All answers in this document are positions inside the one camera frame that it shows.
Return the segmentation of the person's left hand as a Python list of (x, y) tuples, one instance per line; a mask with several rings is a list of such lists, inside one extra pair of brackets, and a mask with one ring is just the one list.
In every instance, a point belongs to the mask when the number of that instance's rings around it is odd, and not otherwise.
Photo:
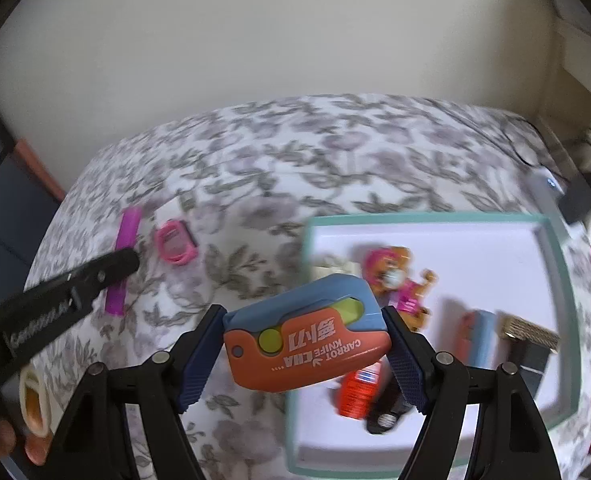
[[(25, 437), (25, 453), (27, 458), (36, 466), (44, 466), (49, 452), (52, 435), (37, 437), (28, 434)], [(18, 438), (15, 430), (7, 419), (0, 418), (0, 458), (8, 457), (14, 450)]]

